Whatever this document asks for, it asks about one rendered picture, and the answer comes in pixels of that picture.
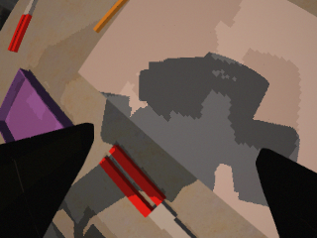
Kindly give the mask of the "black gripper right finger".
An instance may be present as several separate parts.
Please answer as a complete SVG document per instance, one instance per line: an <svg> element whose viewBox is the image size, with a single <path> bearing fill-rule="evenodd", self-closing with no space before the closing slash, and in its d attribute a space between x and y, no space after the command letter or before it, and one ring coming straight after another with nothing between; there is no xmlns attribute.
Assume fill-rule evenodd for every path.
<svg viewBox="0 0 317 238"><path fill-rule="evenodd" d="M316 172L268 148L255 164L278 237L317 238Z"/></svg>

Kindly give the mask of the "orange thin rod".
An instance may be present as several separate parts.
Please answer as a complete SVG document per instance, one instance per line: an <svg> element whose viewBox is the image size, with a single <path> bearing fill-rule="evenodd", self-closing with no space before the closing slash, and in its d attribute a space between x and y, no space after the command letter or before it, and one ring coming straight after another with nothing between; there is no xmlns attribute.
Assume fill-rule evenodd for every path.
<svg viewBox="0 0 317 238"><path fill-rule="evenodd" d="M112 16L114 16L115 13L118 12L119 9L122 8L124 4L127 3L127 1L128 1L128 0L118 0L118 3L116 3L116 4L114 5L114 7L111 8L111 11L108 11L108 12L106 13L106 16L102 17L102 20L100 20L99 23L96 24L95 27L92 28L92 29L94 29L95 32L98 32L98 33L99 33L99 32L100 32L100 29L102 29L102 28L104 27L104 25L107 24L107 21L108 21L108 20L111 20L111 19L112 19Z"/></svg>

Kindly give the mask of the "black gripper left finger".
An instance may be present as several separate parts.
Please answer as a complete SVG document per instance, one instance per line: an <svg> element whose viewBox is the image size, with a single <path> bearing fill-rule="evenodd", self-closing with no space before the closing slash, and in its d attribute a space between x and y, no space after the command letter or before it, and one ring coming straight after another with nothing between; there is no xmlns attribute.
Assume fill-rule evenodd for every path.
<svg viewBox="0 0 317 238"><path fill-rule="evenodd" d="M0 144L0 238L43 238L94 143L92 123Z"/></svg>

